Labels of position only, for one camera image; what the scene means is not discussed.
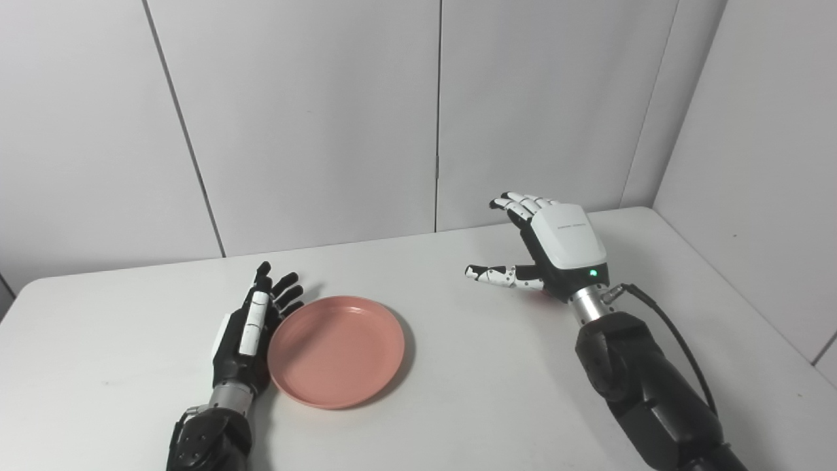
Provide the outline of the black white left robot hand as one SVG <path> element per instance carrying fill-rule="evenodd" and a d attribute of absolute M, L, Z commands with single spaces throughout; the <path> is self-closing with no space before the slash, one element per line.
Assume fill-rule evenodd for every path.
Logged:
<path fill-rule="evenodd" d="M 213 387 L 239 383 L 255 396 L 268 387 L 270 340 L 287 316 L 304 306 L 298 273 L 274 281 L 270 271 L 269 262 L 259 265 L 241 307 L 228 316 L 213 355 Z"/>

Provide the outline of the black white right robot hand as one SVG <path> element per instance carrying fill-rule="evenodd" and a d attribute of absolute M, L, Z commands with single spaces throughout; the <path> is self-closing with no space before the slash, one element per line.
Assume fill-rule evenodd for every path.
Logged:
<path fill-rule="evenodd" d="M 588 287 L 610 286 L 607 251 L 580 205 L 505 192 L 490 201 L 519 230 L 532 265 L 469 265 L 464 275 L 489 285 L 544 291 L 567 304 Z"/>

